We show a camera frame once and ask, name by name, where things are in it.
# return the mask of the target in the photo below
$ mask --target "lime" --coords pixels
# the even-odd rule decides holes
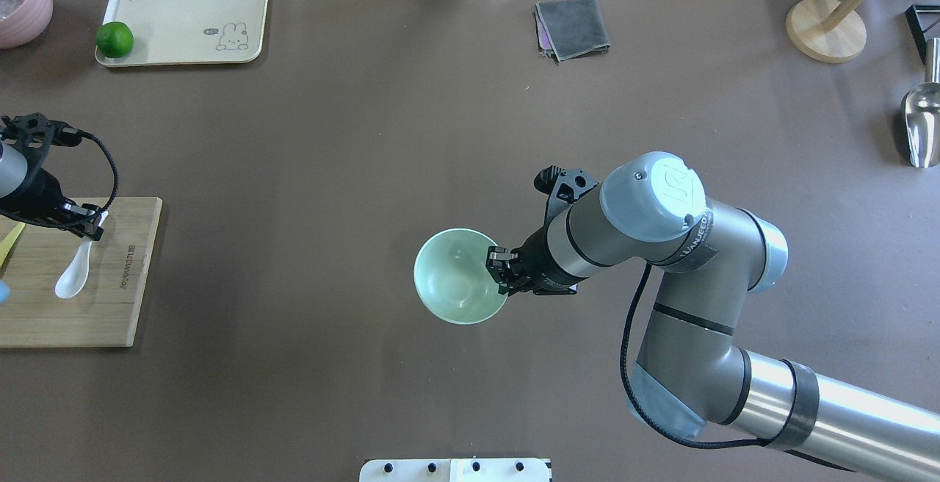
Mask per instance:
[[[112,21],[98,28],[95,43],[105,57],[124,57],[130,54],[134,47],[134,34],[127,24]]]

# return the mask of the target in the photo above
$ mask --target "white spoon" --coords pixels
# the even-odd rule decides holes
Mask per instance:
[[[107,210],[101,213],[101,221],[98,222],[98,226],[104,223],[104,218],[107,215]],[[68,264],[65,272],[56,282],[56,296],[58,298],[72,298],[84,288],[84,283],[88,281],[88,259],[91,257],[91,243],[90,237],[82,238],[82,243],[78,245],[78,250],[75,251],[75,257],[71,259],[71,263]]]

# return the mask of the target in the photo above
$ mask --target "wooden stand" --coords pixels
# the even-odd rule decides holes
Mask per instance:
[[[855,11],[861,2],[803,0],[787,14],[787,35],[813,60],[846,63],[865,48],[865,24]]]
[[[80,240],[57,229],[23,229],[3,272],[10,299],[0,304],[0,347],[133,345],[161,208],[158,198],[116,198],[104,236],[92,245],[88,281],[67,299],[54,288]],[[15,225],[0,218],[0,237]]]

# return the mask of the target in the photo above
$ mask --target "black cable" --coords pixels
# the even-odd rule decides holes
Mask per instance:
[[[58,224],[45,223],[43,221],[36,220],[24,220],[22,217],[17,217],[17,215],[10,214],[9,212],[3,210],[0,210],[0,215],[3,215],[3,217],[9,217],[14,221],[21,221],[27,225],[33,225],[34,227],[43,227],[45,229],[67,229],[85,222],[92,222],[96,220],[96,218],[101,213],[107,210],[111,204],[114,203],[115,197],[118,196],[118,183],[120,183],[120,175],[118,175],[118,165],[115,164],[115,158],[112,157],[111,151],[108,151],[108,148],[104,147],[104,143],[101,142],[100,138],[95,137],[94,134],[88,133],[87,131],[82,131],[81,129],[77,131],[78,136],[87,138],[88,140],[91,140],[92,143],[98,144],[98,147],[101,148],[101,153],[104,154],[104,158],[107,159],[108,165],[111,167],[111,174],[114,177],[114,184],[111,185],[111,195],[108,196],[108,201],[104,204],[104,206],[101,207],[101,210],[96,211],[94,214],[85,215],[85,217],[78,218],[78,220]]]
[[[640,419],[646,422],[647,425],[651,426],[654,431],[665,436],[665,438],[669,438],[671,441],[679,443],[679,445],[685,445],[686,447],[691,447],[694,449],[729,449],[732,447],[748,447],[751,445],[761,447],[768,445],[768,443],[771,442],[769,439],[760,438],[731,439],[731,441],[725,442],[696,442],[692,439],[681,438],[667,431],[667,429],[662,428],[662,426],[658,425],[657,422],[652,421],[652,418],[649,417],[649,414],[644,411],[643,407],[641,407],[637,401],[637,396],[634,394],[634,389],[630,385],[630,378],[627,375],[627,345],[630,342],[630,328],[632,328],[632,324],[634,324],[634,314],[637,312],[637,305],[639,305],[640,299],[643,297],[643,291],[646,288],[647,281],[649,280],[649,272],[651,271],[652,265],[650,264],[647,264],[643,269],[643,276],[640,277],[639,284],[637,285],[637,291],[634,292],[634,297],[630,301],[630,310],[627,312],[627,320],[623,326],[623,340],[621,342],[621,381],[623,383],[623,388],[627,392],[627,397],[630,398],[630,403],[632,404],[632,407],[634,407],[635,411],[637,411],[637,414],[639,414]],[[837,469],[839,471],[852,472],[851,469],[846,469],[840,465],[823,461],[821,458],[816,458],[816,456],[810,456],[806,453],[795,451],[793,449],[784,452],[793,456],[797,456],[797,458],[805,459],[805,461],[811,461],[825,467]]]

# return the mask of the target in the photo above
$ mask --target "folded towel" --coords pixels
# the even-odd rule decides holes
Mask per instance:
[[[558,61],[610,48],[597,0],[536,3],[535,11],[538,46]]]

